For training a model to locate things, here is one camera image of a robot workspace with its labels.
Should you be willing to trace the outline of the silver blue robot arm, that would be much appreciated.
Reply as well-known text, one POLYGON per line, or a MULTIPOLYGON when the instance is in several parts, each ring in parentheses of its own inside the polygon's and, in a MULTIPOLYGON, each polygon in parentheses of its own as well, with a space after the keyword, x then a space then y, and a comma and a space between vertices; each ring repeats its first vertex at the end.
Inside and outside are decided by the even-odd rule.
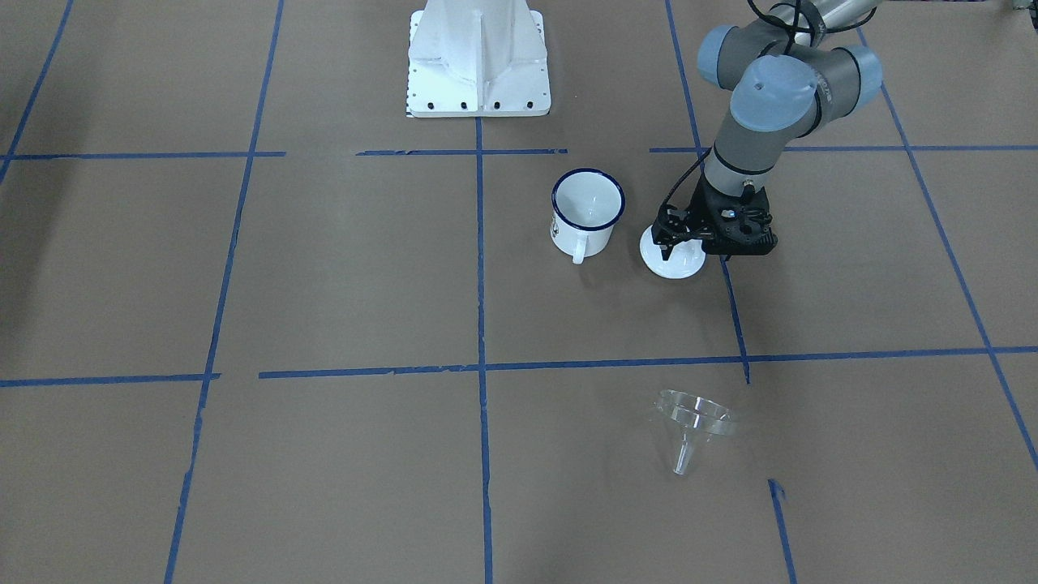
POLYGON ((863 45, 821 48, 859 28, 876 1, 782 1, 753 8, 744 27, 711 30, 696 69, 730 93, 729 109, 685 208, 664 200, 644 235, 647 265, 672 266, 696 255, 764 256, 772 229, 766 182, 790 141, 845 118, 878 95, 879 57, 863 45))

